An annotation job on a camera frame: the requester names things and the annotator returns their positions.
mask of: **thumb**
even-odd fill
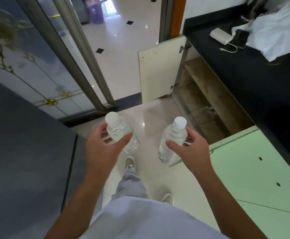
[[[118,142],[116,142],[113,145],[115,145],[116,148],[123,150],[123,148],[125,148],[126,145],[129,143],[129,141],[131,140],[132,136],[133,136],[133,133],[130,132],[126,134],[125,136],[123,136]]]
[[[166,145],[170,150],[174,151],[179,157],[181,157],[181,155],[183,153],[183,149],[184,149],[183,146],[180,146],[171,140],[167,140]]]

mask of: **grey sweatpants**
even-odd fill
[[[118,183],[116,193],[112,195],[112,200],[123,196],[148,199],[146,188],[135,169],[126,169],[122,180]]]

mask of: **hand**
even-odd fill
[[[197,176],[203,175],[207,171],[213,171],[209,145],[195,130],[187,127],[186,131],[188,133],[186,142],[191,143],[191,145],[184,143],[183,146],[180,146],[171,140],[167,140],[166,145],[180,156],[186,167],[197,178]]]
[[[109,145],[111,138],[102,140],[108,136],[107,123],[95,125],[86,142],[86,157],[87,157],[87,174],[86,179],[90,177],[97,178],[105,184],[112,169],[114,168],[118,156],[123,148],[129,143],[133,133],[128,133],[123,136],[118,142]]]

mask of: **white bottle cap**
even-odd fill
[[[120,124],[121,119],[116,112],[109,112],[105,116],[105,121],[110,128],[114,128],[115,126],[118,126]]]
[[[186,125],[187,125],[187,121],[183,117],[176,117],[174,122],[173,122],[174,128],[176,128],[178,130],[184,129],[186,127]]]

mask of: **purple laundry basket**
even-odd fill
[[[98,4],[88,8],[89,14],[91,15],[92,22],[95,24],[104,23],[104,16],[102,10],[102,3],[99,1]]]

